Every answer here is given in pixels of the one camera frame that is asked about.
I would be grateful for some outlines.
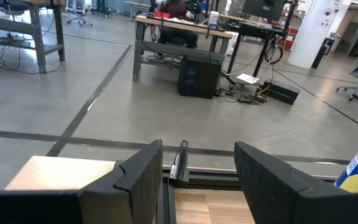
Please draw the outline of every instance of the monitor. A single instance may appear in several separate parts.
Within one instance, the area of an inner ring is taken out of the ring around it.
[[[279,21],[284,4],[283,0],[246,0],[242,12],[251,16]]]

